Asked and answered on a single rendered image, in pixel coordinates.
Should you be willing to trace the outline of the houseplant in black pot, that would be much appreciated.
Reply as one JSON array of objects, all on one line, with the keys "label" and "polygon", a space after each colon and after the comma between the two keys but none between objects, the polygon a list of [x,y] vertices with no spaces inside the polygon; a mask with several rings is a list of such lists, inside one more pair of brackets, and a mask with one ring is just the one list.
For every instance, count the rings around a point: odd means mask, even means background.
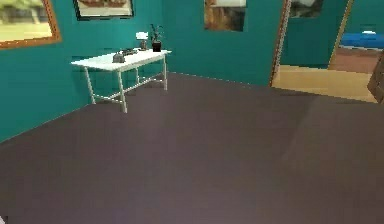
[{"label": "houseplant in black pot", "polygon": [[151,42],[152,42],[152,49],[154,52],[160,52],[162,47],[162,42],[160,40],[161,38],[161,32],[160,32],[161,25],[155,26],[154,24],[151,24]]}]

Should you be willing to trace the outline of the small white-shade table lamp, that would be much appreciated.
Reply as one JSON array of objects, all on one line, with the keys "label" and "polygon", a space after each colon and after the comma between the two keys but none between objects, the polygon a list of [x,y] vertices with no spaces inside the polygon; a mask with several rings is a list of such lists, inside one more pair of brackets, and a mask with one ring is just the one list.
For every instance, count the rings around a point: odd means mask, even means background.
[{"label": "small white-shade table lamp", "polygon": [[136,33],[136,39],[140,40],[140,50],[146,51],[147,50],[148,33],[147,32],[137,32]]}]

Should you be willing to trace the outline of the white metal-legged table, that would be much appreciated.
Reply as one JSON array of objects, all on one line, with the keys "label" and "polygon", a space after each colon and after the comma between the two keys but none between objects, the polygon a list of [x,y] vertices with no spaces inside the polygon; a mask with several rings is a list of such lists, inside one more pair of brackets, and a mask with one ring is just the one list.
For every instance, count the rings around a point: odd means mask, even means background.
[{"label": "white metal-legged table", "polygon": [[[161,50],[160,52],[154,52],[153,49],[149,49],[146,51],[140,51],[137,49],[137,53],[133,55],[124,56],[124,63],[114,63],[113,55],[115,53],[104,54],[101,56],[81,59],[77,61],[73,61],[72,65],[79,66],[84,69],[85,78],[87,81],[87,87],[89,91],[89,95],[91,98],[91,103],[95,104],[97,99],[102,99],[106,101],[110,101],[113,103],[117,103],[121,105],[121,109],[123,113],[126,113],[128,110],[125,94],[129,91],[137,89],[147,83],[150,82],[158,82],[163,84],[163,89],[165,91],[168,90],[168,72],[167,72],[167,62],[166,56],[171,53],[170,50]],[[155,76],[149,78],[141,78],[138,72],[138,69],[147,64],[161,61],[163,64],[162,69],[162,79],[157,79]],[[114,72],[117,75],[118,87],[119,90],[110,95],[103,96],[96,94],[93,90],[92,81],[89,75],[89,69],[99,69],[102,71]],[[136,77],[136,84],[125,88],[123,85],[122,73],[126,71],[134,70]]]}]

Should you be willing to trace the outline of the frameless brown landscape picture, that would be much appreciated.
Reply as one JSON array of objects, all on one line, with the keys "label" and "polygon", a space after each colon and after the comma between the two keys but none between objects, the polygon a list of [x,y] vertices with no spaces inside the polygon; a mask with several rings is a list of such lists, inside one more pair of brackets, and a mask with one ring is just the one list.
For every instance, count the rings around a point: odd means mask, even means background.
[{"label": "frameless brown landscape picture", "polygon": [[247,0],[204,0],[204,29],[242,32]]}]

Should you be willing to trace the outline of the black-framed picture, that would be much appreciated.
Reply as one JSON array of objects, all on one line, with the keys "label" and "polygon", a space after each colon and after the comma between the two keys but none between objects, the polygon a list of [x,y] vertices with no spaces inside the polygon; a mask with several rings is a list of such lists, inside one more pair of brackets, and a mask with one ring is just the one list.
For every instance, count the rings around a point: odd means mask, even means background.
[{"label": "black-framed picture", "polygon": [[131,18],[133,0],[72,0],[78,20]]}]

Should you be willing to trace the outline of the dark grey hallway picture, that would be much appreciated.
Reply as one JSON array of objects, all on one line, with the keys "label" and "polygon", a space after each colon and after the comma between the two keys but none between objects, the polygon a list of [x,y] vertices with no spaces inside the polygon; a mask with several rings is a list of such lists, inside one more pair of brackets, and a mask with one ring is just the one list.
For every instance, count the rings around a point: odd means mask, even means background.
[{"label": "dark grey hallway picture", "polygon": [[324,0],[291,0],[291,18],[314,18],[320,15]]}]

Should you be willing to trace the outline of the blue bed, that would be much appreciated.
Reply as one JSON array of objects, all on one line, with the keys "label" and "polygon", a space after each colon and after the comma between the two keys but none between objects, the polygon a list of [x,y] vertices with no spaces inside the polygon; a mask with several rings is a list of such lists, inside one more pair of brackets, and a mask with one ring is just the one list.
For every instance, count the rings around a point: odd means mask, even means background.
[{"label": "blue bed", "polygon": [[340,44],[362,48],[384,49],[384,34],[376,32],[344,33]]}]

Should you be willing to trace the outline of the wood-framed picture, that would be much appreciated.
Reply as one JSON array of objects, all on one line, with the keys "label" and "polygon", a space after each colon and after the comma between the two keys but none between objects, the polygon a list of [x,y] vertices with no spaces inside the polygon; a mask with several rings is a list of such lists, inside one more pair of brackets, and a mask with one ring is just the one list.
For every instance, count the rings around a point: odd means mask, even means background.
[{"label": "wood-framed picture", "polygon": [[52,0],[0,0],[0,50],[61,40]]}]

